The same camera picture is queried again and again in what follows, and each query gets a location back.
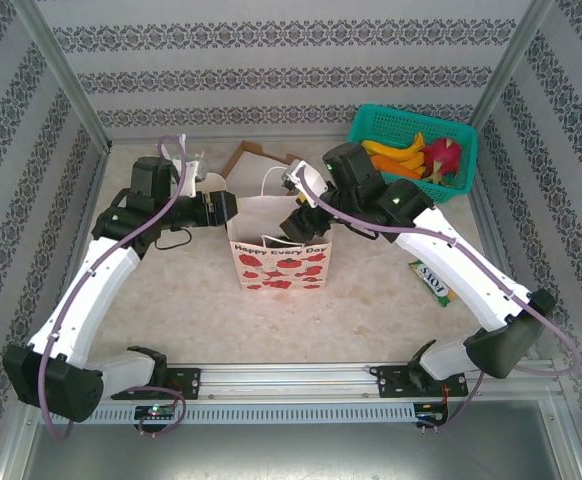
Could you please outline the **white red printed paper bag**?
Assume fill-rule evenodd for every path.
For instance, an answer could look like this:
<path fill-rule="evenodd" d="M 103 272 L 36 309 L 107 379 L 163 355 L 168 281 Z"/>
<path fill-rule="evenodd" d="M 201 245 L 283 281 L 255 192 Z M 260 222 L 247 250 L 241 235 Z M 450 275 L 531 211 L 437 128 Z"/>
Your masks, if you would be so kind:
<path fill-rule="evenodd" d="M 325 286 L 333 232 L 309 240 L 284 232 L 280 225 L 297 208 L 292 196 L 259 193 L 238 200 L 238 213 L 226 228 L 243 289 L 262 292 Z"/>

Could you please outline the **brown cardboard box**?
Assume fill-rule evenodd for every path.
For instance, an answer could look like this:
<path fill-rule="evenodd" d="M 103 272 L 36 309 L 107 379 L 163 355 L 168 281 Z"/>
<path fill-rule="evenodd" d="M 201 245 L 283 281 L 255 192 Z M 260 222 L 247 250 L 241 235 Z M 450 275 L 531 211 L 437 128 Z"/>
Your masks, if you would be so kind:
<path fill-rule="evenodd" d="M 220 175 L 225 179 L 227 190 L 238 198 L 285 196 L 289 190 L 283 186 L 281 177 L 296 160 L 300 157 L 293 154 L 279 157 L 266 153 L 258 143 L 243 140 Z"/>

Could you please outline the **orange carrot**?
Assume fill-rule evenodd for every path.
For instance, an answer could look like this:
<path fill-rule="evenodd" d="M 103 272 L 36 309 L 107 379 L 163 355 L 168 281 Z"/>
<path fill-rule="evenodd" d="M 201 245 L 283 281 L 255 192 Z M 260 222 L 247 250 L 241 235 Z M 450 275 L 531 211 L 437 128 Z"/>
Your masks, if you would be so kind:
<path fill-rule="evenodd" d="M 402 163 L 383 155 L 372 155 L 370 157 L 373 166 L 380 172 L 420 180 L 421 175 L 416 171 L 407 168 Z"/>

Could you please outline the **yellow banana bunch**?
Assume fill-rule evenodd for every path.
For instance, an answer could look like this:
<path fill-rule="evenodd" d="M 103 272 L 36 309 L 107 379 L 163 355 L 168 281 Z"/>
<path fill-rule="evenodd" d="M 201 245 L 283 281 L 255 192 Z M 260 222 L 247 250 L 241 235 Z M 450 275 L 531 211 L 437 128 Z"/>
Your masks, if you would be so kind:
<path fill-rule="evenodd" d="M 389 171 L 402 166 L 418 171 L 424 168 L 424 153 L 421 149 L 425 146 L 425 141 L 421 132 L 415 135 L 412 144 L 406 148 L 390 147 L 371 140 L 364 140 L 361 145 L 378 169 Z"/>

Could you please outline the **pink dragon fruit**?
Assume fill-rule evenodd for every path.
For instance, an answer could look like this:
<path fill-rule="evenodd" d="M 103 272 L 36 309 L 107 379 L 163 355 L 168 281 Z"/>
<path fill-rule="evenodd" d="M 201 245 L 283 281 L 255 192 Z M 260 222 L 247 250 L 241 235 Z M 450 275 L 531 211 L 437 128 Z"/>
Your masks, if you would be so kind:
<path fill-rule="evenodd" d="M 419 149 L 424 155 L 425 172 L 423 182 L 450 187 L 445 181 L 449 175 L 456 176 L 460 169 L 462 147 L 451 138 L 439 138 Z"/>

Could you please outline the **green snack packet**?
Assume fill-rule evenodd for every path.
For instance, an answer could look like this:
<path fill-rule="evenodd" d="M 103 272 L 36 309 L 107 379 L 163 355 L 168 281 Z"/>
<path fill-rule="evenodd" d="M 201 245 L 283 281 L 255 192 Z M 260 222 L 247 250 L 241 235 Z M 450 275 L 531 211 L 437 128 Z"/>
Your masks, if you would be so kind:
<path fill-rule="evenodd" d="M 442 281 L 433 270 L 422 261 L 417 260 L 409 263 L 409 267 L 422 280 L 430 292 L 435 296 L 437 302 L 446 307 L 457 298 L 457 294 L 444 281 Z"/>

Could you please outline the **teal plastic basket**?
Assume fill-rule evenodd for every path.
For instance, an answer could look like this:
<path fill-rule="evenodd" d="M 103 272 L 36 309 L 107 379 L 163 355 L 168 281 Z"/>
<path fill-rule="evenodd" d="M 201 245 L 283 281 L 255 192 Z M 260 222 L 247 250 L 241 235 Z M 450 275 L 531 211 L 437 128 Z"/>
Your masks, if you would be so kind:
<path fill-rule="evenodd" d="M 466 124 L 405 110 L 373 104 L 362 105 L 353 117 L 348 142 L 372 140 L 390 147 L 406 147 L 422 133 L 427 144 L 438 138 L 451 138 L 462 147 L 457 175 L 447 175 L 450 187 L 415 181 L 435 203 L 446 203 L 471 191 L 477 163 L 478 134 Z"/>

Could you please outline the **long aluminium base rail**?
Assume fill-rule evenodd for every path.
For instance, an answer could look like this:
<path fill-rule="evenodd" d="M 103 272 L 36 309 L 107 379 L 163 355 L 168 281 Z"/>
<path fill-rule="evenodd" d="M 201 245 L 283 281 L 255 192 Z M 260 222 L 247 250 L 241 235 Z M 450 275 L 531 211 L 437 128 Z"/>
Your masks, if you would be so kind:
<path fill-rule="evenodd" d="M 476 372 L 442 382 L 431 394 L 407 385 L 402 365 L 364 363 L 317 364 L 174 364 L 176 384 L 199 401 L 328 402 L 364 399 L 420 401 L 443 398 L 459 402 L 475 393 L 477 400 L 542 400 L 560 397 L 563 388 L 555 377 L 541 378 L 513 372 L 504 380 Z"/>

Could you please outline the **aluminium frame post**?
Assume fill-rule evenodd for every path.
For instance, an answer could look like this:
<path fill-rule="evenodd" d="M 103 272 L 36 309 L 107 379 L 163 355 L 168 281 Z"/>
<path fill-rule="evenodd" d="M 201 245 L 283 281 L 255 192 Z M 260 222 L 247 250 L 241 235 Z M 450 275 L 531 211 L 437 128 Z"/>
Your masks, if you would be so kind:
<path fill-rule="evenodd" d="M 37 0 L 10 1 L 90 137 L 105 152 L 109 152 L 112 142 L 78 75 L 74 72 L 52 28 L 45 20 Z"/>
<path fill-rule="evenodd" d="M 526 49 L 542 25 L 554 0 L 530 0 L 528 7 L 516 27 L 499 63 L 470 117 L 469 124 L 477 131 L 489 118 L 501 92 L 523 59 Z"/>

